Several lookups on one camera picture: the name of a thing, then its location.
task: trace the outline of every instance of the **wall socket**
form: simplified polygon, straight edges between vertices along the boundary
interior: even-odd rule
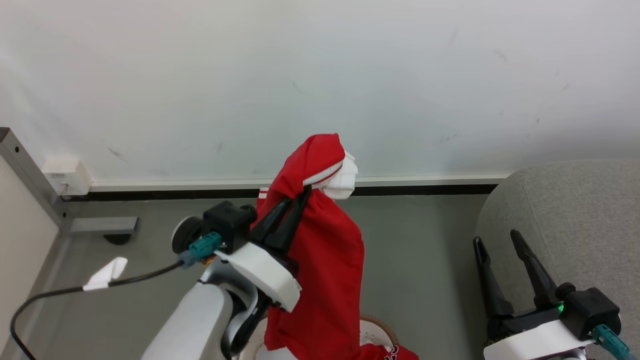
[[[75,158],[47,158],[42,173],[58,195],[86,195],[91,188],[92,179],[89,171]]]

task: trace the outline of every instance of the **white wall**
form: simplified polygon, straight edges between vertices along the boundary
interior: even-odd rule
[[[360,175],[637,156],[633,0],[5,0],[0,123],[96,181],[268,179],[338,132]]]
[[[9,321],[27,299],[58,227],[0,157],[0,353]]]

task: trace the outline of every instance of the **white baseboard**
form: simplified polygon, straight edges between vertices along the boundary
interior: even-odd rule
[[[425,186],[498,184],[509,174],[456,176],[358,177],[359,186]],[[163,190],[239,190],[268,187],[272,179],[211,181],[94,181],[92,192],[148,192]]]

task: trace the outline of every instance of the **gray sofa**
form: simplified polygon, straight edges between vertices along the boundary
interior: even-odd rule
[[[509,231],[519,230],[556,284],[597,287],[621,309],[621,338],[640,354],[640,161],[551,163],[518,171],[477,223],[505,297],[532,309],[533,290]],[[613,359],[597,346],[587,353]]]

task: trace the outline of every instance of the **red fabric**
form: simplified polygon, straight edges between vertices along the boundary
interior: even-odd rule
[[[314,135],[293,152],[258,200],[258,218],[303,191],[303,181],[344,159],[337,134]],[[365,360],[396,355],[384,347],[360,348],[360,282],[364,245],[358,226],[336,203],[313,190],[289,256],[300,264],[300,300],[292,313],[271,308],[264,337],[267,349],[287,347],[298,360]]]

